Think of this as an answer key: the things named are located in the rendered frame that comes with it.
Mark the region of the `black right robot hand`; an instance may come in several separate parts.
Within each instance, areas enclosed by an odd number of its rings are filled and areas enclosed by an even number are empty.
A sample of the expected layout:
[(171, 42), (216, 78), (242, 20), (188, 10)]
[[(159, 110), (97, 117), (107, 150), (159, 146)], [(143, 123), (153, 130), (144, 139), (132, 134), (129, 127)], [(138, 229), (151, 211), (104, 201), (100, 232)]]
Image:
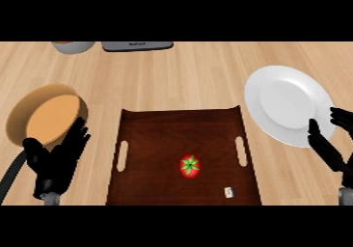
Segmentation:
[[(353, 141), (353, 113), (333, 107), (330, 108), (330, 111), (330, 123), (347, 131)], [(317, 153), (332, 171), (342, 173), (341, 185), (353, 189), (353, 151), (348, 159), (342, 160), (338, 150), (320, 134), (318, 124), (314, 119), (308, 120), (307, 133), (307, 142), (310, 148)]]

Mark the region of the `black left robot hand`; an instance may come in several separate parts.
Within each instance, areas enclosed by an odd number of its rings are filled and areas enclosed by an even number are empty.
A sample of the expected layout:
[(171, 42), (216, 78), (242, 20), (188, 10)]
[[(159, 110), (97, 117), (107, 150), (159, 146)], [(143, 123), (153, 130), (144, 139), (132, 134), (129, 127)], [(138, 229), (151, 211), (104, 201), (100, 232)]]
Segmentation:
[(38, 200), (44, 199), (45, 194), (61, 195), (67, 190), (78, 159), (91, 137), (86, 131), (85, 121), (78, 118), (60, 144), (50, 151), (35, 138), (21, 140), (26, 165), (36, 175), (32, 196)]

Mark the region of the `white round plate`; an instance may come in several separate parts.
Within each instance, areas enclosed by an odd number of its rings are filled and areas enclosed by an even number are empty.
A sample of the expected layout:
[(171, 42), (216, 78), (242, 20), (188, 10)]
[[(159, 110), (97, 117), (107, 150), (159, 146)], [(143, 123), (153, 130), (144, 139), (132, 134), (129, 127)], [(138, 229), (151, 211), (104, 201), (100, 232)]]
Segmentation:
[(308, 147), (310, 119), (315, 120), (323, 137), (333, 136), (333, 101), (317, 81), (299, 70), (265, 66), (253, 71), (245, 84), (245, 104), (255, 124), (283, 144)]

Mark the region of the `dark brown wooden tray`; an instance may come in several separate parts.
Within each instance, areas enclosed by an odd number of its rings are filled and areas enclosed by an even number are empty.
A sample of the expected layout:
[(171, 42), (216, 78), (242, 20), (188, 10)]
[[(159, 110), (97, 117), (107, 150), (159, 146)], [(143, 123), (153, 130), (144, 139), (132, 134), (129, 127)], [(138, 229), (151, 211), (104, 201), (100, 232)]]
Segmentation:
[[(250, 152), (236, 149), (246, 139), (240, 108), (120, 112), (117, 143), (128, 144), (125, 168), (113, 169), (110, 206), (256, 206), (259, 195)], [(178, 161), (200, 161), (196, 178), (184, 178)], [(222, 188), (233, 197), (225, 198)]]

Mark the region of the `red tomato with green stem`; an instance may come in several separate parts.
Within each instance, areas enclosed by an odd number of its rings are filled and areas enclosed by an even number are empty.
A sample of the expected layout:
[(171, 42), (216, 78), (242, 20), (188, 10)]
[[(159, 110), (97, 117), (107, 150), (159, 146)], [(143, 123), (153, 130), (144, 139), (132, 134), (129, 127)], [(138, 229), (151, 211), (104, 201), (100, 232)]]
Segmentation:
[(185, 154), (178, 161), (178, 172), (184, 178), (196, 178), (200, 172), (200, 161), (193, 154)]

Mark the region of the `tan frying pan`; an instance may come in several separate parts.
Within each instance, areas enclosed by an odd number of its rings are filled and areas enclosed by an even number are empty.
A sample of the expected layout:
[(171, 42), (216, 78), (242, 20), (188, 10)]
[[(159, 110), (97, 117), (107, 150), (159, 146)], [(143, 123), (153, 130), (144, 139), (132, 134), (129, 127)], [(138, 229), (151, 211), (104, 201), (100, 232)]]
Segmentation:
[(75, 90), (63, 84), (39, 87), (17, 102), (5, 123), (10, 142), (35, 138), (50, 150), (60, 144), (76, 118), (88, 118), (88, 107)]

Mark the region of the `grey flat appliance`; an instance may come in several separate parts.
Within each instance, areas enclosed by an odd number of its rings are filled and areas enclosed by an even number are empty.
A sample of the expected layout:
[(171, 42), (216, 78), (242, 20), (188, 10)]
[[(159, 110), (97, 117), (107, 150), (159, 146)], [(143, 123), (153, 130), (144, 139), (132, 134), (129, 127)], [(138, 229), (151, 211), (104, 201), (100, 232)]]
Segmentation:
[(171, 41), (103, 41), (100, 44), (106, 52), (162, 50), (174, 46)]

